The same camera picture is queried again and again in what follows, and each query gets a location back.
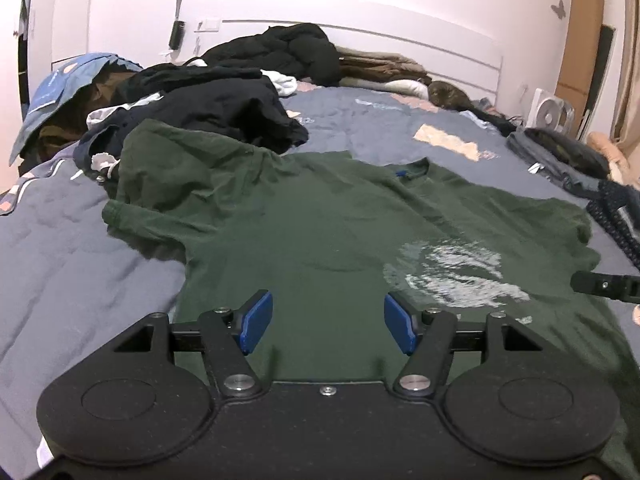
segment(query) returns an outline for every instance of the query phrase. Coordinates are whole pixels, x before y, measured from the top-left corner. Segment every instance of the white headboard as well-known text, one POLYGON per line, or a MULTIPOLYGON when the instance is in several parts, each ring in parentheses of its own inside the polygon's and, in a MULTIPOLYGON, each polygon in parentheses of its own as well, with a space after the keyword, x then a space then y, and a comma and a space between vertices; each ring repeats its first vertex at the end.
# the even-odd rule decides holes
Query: white headboard
POLYGON ((450 81, 472 99, 488 97, 495 103, 502 54, 494 40, 433 16, 398 7, 334 0, 282 2, 273 0, 249 5, 246 0, 227 0, 218 32, 185 36, 180 58, 190 57, 200 38, 199 53, 226 41, 259 34, 270 25, 313 22, 332 43, 358 50, 397 52, 421 63, 434 79, 450 81))

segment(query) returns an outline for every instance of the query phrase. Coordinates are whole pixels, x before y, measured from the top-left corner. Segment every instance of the beige curtain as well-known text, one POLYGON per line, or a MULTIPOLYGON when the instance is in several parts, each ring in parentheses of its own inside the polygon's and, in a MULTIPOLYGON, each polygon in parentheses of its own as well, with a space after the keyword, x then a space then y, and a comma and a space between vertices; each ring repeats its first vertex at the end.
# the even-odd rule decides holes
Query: beige curtain
POLYGON ((612 138, 626 155, 633 178, 640 176, 640 0, 626 0, 625 46, 612 138))

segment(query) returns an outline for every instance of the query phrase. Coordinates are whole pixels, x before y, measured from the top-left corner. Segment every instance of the light switch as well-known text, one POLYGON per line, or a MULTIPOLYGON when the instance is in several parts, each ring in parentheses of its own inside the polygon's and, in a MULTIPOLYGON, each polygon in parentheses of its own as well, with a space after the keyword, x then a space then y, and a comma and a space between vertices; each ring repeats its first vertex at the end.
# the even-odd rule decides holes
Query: light switch
POLYGON ((220 18, 204 18, 198 22, 196 32, 217 32, 220 30, 220 18))

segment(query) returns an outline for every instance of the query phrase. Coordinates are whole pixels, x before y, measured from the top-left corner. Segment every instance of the white graphic print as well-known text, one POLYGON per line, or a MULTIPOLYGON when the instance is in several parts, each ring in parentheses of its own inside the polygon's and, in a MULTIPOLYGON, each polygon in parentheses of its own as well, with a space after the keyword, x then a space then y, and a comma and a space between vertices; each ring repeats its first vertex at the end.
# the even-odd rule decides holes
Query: white graphic print
POLYGON ((476 242, 412 242, 400 252, 396 263, 385 265, 384 277, 418 304, 436 301, 449 307, 499 308, 507 305, 501 300, 529 300, 519 286, 502 282, 500 254, 476 242))

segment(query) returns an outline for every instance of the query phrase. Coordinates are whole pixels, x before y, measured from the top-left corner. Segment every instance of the metal bolt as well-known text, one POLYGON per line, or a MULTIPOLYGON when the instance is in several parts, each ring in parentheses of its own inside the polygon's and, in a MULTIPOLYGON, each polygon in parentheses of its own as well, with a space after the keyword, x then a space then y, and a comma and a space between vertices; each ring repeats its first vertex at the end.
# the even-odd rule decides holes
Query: metal bolt
POLYGON ((400 378, 400 386, 405 390, 411 390, 412 392, 419 392, 420 390, 426 390, 431 386, 431 381, 424 375, 405 375, 400 378))
POLYGON ((244 392, 249 388, 253 388, 254 385, 255 379, 246 374, 229 375, 225 379, 225 388, 235 392, 244 392))
POLYGON ((325 397, 331 397, 335 395, 337 391, 338 388, 336 388, 335 386, 322 386, 322 388, 320 388, 320 393, 325 397))

